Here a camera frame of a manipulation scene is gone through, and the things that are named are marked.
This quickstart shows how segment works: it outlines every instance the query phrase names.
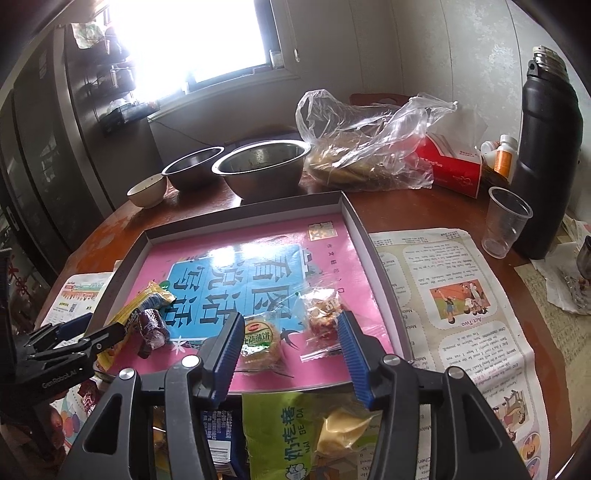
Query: wooden table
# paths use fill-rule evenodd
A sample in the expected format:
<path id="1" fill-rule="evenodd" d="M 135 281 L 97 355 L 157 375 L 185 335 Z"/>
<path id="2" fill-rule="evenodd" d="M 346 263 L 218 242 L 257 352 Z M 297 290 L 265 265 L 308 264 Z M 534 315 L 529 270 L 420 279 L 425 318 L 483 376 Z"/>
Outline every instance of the wooden table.
<path id="1" fill-rule="evenodd" d="M 301 194 L 322 191 L 304 174 Z M 383 232 L 424 228 L 460 228 L 468 231 L 480 248 L 485 226 L 488 195 L 478 200 L 439 187 L 394 192 L 351 193 L 348 195 L 366 230 Z M 134 241 L 148 228 L 175 220 L 237 207 L 241 201 L 224 182 L 197 193 L 179 193 L 169 185 L 164 201 L 149 210 L 127 202 L 105 220 L 74 252 L 41 310 L 37 323 L 45 317 L 62 285 L 74 274 L 104 272 L 123 259 Z M 511 306 L 535 352 L 535 370 L 540 379 L 550 426 L 550 478 L 573 453 L 571 416 L 566 387 L 564 358 L 556 348 L 538 307 L 514 267 L 526 263 L 513 250 L 502 260 L 485 256 L 505 289 Z"/>

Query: red tissue box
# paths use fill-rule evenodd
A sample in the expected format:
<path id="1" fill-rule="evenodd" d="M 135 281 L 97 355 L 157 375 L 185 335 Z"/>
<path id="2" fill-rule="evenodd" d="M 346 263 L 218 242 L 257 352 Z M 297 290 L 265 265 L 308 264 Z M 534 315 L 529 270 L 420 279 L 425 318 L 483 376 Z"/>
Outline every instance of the red tissue box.
<path id="1" fill-rule="evenodd" d="M 475 150 L 442 135 L 428 133 L 417 155 L 433 166 L 433 183 L 469 197 L 478 196 L 482 160 Z"/>

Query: metal mixing bowl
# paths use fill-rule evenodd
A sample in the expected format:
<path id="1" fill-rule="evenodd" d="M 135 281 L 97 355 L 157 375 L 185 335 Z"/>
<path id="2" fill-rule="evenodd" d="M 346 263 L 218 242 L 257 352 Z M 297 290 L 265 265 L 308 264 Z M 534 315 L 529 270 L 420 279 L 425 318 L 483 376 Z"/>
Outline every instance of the metal mixing bowl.
<path id="1" fill-rule="evenodd" d="M 297 191 L 310 144 L 268 140 L 237 148 L 214 163 L 212 171 L 247 202 L 287 197 Z"/>
<path id="2" fill-rule="evenodd" d="M 217 180 L 212 165 L 224 152 L 223 147 L 206 148 L 173 161 L 162 171 L 173 187 L 181 192 L 196 190 Z"/>

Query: white wall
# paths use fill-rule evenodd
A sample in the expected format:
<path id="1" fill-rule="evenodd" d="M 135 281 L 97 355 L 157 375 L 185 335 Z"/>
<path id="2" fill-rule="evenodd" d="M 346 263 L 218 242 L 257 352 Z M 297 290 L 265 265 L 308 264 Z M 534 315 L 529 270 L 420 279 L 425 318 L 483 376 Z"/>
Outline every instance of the white wall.
<path id="1" fill-rule="evenodd" d="M 216 144 L 247 137 L 268 125 L 293 126 L 297 101 L 310 89 L 326 88 L 345 101 L 355 92 L 427 92 L 476 106 L 488 124 L 483 140 L 504 133 L 519 138 L 521 88 L 532 48 L 543 44 L 561 54 L 550 36 L 511 0 L 272 4 L 286 66 L 297 77 L 210 95 L 160 116 L 158 122 Z M 299 63 L 293 47 L 300 54 Z M 568 62 L 567 69 L 583 119 L 590 121 L 589 94 Z M 202 146 L 161 124 L 151 126 L 165 163 Z M 587 126 L 570 209 L 589 222 L 590 185 Z"/>

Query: black thermos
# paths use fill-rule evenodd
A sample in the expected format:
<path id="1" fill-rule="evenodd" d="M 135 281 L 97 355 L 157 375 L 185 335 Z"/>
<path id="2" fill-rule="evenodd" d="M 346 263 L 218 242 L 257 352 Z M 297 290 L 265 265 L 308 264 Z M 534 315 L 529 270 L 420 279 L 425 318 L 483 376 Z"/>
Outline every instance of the black thermos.
<path id="1" fill-rule="evenodd" d="M 514 248 L 523 256 L 546 256 L 569 202 L 583 117 L 564 61 L 546 47 L 534 47 L 522 93 L 519 156 L 511 190 L 534 211 Z"/>

